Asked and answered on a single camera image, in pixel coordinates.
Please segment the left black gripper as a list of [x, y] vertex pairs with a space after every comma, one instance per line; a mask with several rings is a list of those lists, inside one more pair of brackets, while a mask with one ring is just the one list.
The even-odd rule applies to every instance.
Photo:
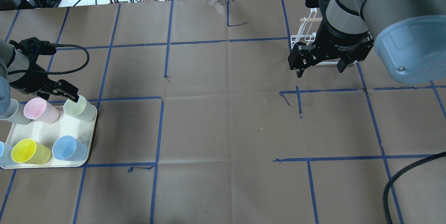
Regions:
[[31, 94], [46, 101], [50, 96], [62, 96], [73, 105], [84, 105], [84, 97], [78, 95], [78, 88], [66, 80], [51, 80], [39, 65], [30, 65], [27, 70], [8, 72], [9, 85], [23, 94]]

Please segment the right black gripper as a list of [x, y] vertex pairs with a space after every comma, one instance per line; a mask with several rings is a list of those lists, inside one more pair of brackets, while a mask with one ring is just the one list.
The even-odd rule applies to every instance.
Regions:
[[322, 25], [316, 34], [314, 43], [306, 46], [296, 43], [288, 56], [290, 70], [296, 71], [301, 78], [305, 69], [316, 66], [323, 61], [336, 60], [337, 70], [343, 73], [354, 62], [366, 59], [374, 46], [374, 40], [368, 32], [362, 36], [332, 32]]

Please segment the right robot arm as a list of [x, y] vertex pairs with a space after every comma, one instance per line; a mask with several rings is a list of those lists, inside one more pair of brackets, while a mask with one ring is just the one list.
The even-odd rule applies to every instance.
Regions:
[[445, 78], [445, 0], [306, 0], [322, 21], [313, 43], [295, 43], [288, 56], [298, 77], [338, 60], [344, 72], [375, 49], [390, 77], [403, 84]]

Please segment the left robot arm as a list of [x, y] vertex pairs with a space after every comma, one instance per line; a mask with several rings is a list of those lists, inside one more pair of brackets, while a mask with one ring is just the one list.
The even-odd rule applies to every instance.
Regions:
[[[59, 72], [49, 72], [37, 64], [40, 55], [54, 55], [57, 48], [77, 48], [85, 52], [86, 60], [80, 67]], [[9, 43], [1, 41], [1, 114], [6, 113], [11, 104], [10, 89], [16, 89], [22, 94], [32, 94], [44, 100], [51, 95], [62, 96], [73, 102], [78, 102], [78, 88], [66, 80], [51, 80], [49, 75], [65, 75], [82, 70], [89, 63], [90, 54], [82, 46], [73, 44], [56, 44], [47, 40], [30, 37], [19, 43], [10, 40]]]

